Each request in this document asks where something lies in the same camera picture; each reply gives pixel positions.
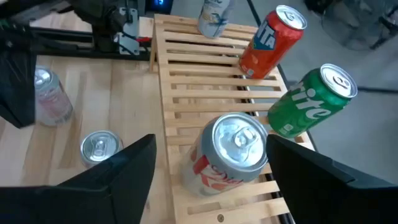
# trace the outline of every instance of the upright can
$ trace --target upright can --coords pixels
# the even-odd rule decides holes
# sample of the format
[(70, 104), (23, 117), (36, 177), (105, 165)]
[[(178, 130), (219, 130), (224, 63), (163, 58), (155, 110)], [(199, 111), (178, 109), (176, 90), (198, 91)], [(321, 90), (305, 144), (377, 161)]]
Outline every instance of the upright can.
[(252, 181), (267, 162), (266, 138), (263, 125), (244, 113), (210, 121), (183, 159), (183, 185), (210, 196)]
[(297, 10), (277, 6), (254, 34), (239, 60), (239, 67), (251, 78), (263, 79), (301, 39), (306, 27), (307, 21)]
[(95, 131), (80, 144), (80, 155), (86, 167), (93, 167), (123, 149), (122, 140), (112, 131)]
[(270, 126), (293, 138), (342, 110), (358, 93), (354, 80), (340, 67), (324, 64), (303, 79), (268, 111)]
[(37, 119), (48, 126), (67, 122), (72, 116), (73, 106), (58, 76), (38, 65), (34, 81)]
[(198, 30), (207, 38), (221, 35), (228, 24), (235, 0), (205, 0), (198, 20)]

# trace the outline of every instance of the wooden tabletop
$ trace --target wooden tabletop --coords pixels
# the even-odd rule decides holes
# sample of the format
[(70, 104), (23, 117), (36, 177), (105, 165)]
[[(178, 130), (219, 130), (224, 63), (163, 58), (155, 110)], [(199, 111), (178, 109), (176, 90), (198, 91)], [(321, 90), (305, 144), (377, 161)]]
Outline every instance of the wooden tabletop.
[[(47, 16), (33, 26), (90, 30), (74, 13)], [(152, 36), (152, 19), (140, 18), (140, 36)], [(158, 76), (148, 62), (39, 56), (59, 77), (75, 114), (57, 128), (17, 129), (0, 118), (0, 185), (56, 185), (86, 168), (79, 145), (89, 133), (110, 129), (128, 146), (156, 134), (157, 161), (141, 223), (173, 223)]]

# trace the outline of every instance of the metal bracket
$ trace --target metal bracket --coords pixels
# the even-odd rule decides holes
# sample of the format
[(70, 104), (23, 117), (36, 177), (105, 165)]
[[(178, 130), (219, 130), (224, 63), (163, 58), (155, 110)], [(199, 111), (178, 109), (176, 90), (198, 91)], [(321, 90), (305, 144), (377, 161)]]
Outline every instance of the metal bracket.
[[(138, 12), (136, 9), (129, 9), (130, 10), (130, 15), (132, 17), (132, 23), (125, 23), (123, 25), (123, 32), (128, 34), (131, 37), (134, 37), (135, 39), (132, 39), (126, 35), (124, 35), (122, 32), (118, 33), (118, 42), (119, 45), (122, 45), (123, 47), (127, 48), (127, 50), (123, 49), (122, 47), (119, 47), (119, 52), (120, 54), (124, 55), (129, 55), (129, 51), (132, 52), (134, 55), (139, 55), (139, 42), (137, 42), (138, 32), (139, 32), (139, 21), (138, 21)], [(126, 8), (121, 7), (119, 8), (119, 13), (124, 16), (126, 14)]]

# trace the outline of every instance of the pull tab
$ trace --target pull tab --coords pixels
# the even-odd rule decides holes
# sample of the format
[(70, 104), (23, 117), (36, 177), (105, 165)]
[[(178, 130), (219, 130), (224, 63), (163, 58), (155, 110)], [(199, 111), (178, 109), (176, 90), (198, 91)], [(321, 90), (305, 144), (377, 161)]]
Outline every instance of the pull tab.
[(294, 20), (294, 14), (292, 14), (291, 12), (285, 12), (286, 18), (290, 21)]
[(239, 149), (249, 148), (256, 143), (258, 138), (256, 132), (251, 127), (242, 128), (233, 136), (234, 143)]
[(333, 81), (335, 81), (335, 83), (345, 89), (348, 89), (349, 87), (351, 87), (351, 84), (349, 83), (349, 81), (345, 78), (341, 78), (339, 76), (334, 76), (333, 77)]
[(93, 142), (94, 149), (91, 153), (93, 157), (103, 157), (106, 152), (106, 143), (103, 140)]

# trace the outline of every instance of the screw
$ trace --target screw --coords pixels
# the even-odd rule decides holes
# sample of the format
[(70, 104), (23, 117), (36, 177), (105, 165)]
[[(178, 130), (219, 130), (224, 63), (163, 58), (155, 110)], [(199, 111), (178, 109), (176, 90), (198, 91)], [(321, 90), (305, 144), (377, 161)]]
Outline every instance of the screw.
[(222, 214), (217, 215), (217, 220), (219, 222), (223, 222), (224, 221), (224, 215), (222, 215)]
[(13, 46), (12, 42), (9, 41), (9, 40), (6, 42), (6, 45), (7, 45), (8, 47), (12, 47), (12, 46)]

